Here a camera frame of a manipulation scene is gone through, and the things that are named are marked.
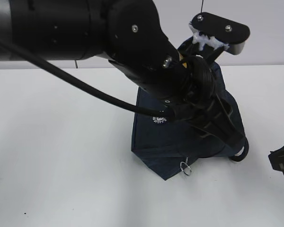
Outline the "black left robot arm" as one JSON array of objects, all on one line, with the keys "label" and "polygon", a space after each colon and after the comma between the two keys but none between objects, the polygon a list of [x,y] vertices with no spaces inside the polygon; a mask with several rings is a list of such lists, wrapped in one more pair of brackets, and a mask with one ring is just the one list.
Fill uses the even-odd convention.
[{"label": "black left robot arm", "polygon": [[[249,28],[201,12],[192,36],[176,48],[151,0],[0,0],[0,61],[25,60],[74,87],[125,110],[184,121],[230,148],[245,140],[231,119],[211,65],[238,54]],[[131,105],[73,77],[52,61],[107,59],[165,109]]]}]

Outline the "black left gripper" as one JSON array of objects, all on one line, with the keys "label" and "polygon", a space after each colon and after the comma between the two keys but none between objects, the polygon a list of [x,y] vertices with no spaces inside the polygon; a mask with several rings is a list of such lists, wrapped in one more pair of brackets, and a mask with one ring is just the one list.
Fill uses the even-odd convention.
[{"label": "black left gripper", "polygon": [[217,76],[207,60],[188,56],[172,64],[173,72],[184,77],[178,103],[172,106],[172,120],[193,127],[195,154],[237,154],[243,148],[243,123],[235,99],[219,94]]}]

